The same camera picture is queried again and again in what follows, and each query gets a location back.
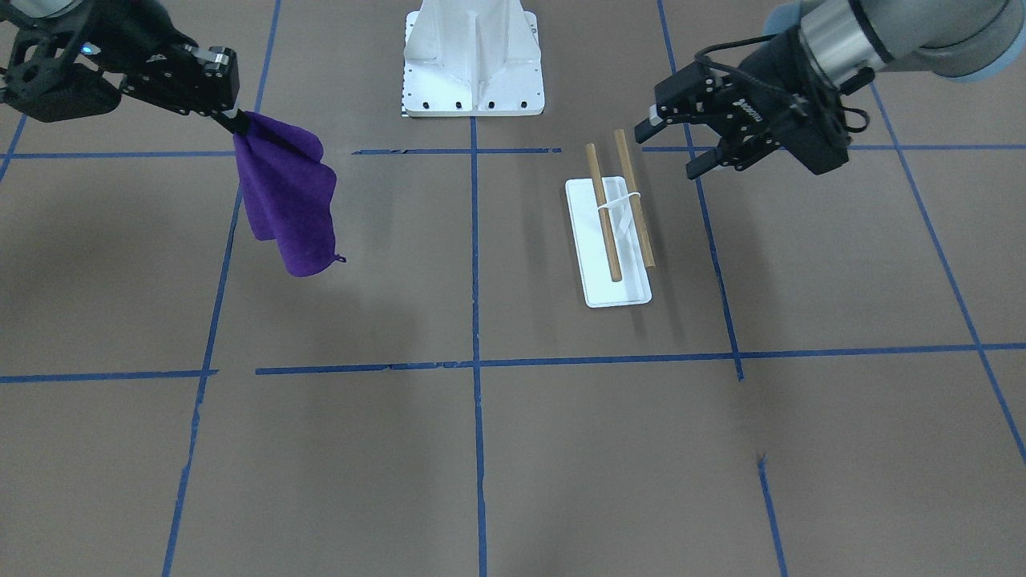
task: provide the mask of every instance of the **purple towel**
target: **purple towel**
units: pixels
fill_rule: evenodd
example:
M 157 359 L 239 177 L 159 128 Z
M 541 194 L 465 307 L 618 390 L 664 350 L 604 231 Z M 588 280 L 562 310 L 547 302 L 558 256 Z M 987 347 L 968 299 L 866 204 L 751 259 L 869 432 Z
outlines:
M 253 236 L 277 239 L 285 269 L 293 276 L 310 276 L 336 261 L 345 262 L 334 253 L 331 224 L 337 178 L 320 162 L 320 140 L 254 112 L 245 115 L 249 129 L 234 136 L 235 160 Z

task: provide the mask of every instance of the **wooden stick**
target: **wooden stick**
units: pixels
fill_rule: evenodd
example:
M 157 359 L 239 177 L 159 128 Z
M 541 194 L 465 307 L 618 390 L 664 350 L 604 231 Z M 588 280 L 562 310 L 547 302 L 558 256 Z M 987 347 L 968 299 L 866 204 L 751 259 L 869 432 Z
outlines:
M 595 202 L 598 206 L 605 204 L 605 185 L 602 184 L 602 171 L 598 167 L 598 155 L 595 153 L 595 145 L 588 144 L 585 147 L 588 153 L 588 167 L 591 169 L 591 184 L 595 188 Z M 614 282 L 624 279 L 624 273 L 620 270 L 620 256 L 617 255 L 617 240 L 613 236 L 613 221 L 609 219 L 609 208 L 599 208 L 598 220 L 602 225 L 602 239 L 605 240 L 605 258 L 609 261 L 609 276 Z
M 638 243 L 641 244 L 641 260 L 644 262 L 644 268 L 656 268 L 656 255 L 652 251 L 652 238 L 648 236 L 648 224 L 641 208 L 641 198 L 632 194 L 638 191 L 638 183 L 634 179 L 634 164 L 631 162 L 630 149 L 627 148 L 627 137 L 623 128 L 614 132 L 614 136 L 617 139 L 617 150 L 620 152 L 620 164 L 624 167 L 627 193 L 631 195 L 631 210 L 634 213 L 634 229 L 638 233 Z

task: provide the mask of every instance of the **white plastic bracket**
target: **white plastic bracket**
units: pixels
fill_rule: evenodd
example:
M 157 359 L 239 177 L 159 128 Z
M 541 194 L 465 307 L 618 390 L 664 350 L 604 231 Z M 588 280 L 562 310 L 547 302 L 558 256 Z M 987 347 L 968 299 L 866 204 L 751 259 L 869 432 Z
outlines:
M 405 116 L 530 116 L 545 109 L 538 17 L 520 0 L 424 0 L 406 16 Z

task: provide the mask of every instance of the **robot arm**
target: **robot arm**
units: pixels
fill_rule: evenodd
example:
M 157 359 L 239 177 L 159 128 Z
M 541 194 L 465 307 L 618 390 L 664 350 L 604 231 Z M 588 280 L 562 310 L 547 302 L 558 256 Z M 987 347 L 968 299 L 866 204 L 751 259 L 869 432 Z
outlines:
M 687 166 L 696 179 L 717 166 L 744 170 L 784 147 L 816 175 L 847 162 L 850 132 L 842 95 L 880 71 L 932 71 L 973 80 L 1007 65 L 1026 41 L 1024 0 L 812 0 L 797 24 L 776 36 L 711 46 L 656 86 L 642 143 L 669 124 L 708 124 L 716 149 Z M 709 54 L 764 44 L 740 66 Z
M 201 49 L 157 0 L 0 0 L 0 18 L 19 29 L 2 102 L 32 118 L 106 114 L 126 94 L 210 116 L 233 131 L 244 122 L 231 112 L 239 91 L 235 52 Z M 105 72 L 122 74 L 120 86 Z

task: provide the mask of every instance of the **white plastic tray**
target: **white plastic tray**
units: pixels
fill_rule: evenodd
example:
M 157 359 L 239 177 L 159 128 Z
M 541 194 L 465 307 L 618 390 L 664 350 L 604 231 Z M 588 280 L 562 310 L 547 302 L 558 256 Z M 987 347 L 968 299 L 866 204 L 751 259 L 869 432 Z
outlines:
M 644 268 L 641 245 L 634 229 L 627 183 L 622 177 L 607 177 L 602 179 L 602 183 L 605 185 L 605 198 L 609 203 L 609 217 L 624 279 L 614 282 L 609 275 L 591 179 L 566 181 L 566 202 L 569 204 L 574 243 L 577 245 L 578 264 L 581 267 L 584 300 L 591 308 L 642 305 L 652 301 L 652 285 L 648 283 L 648 272 Z

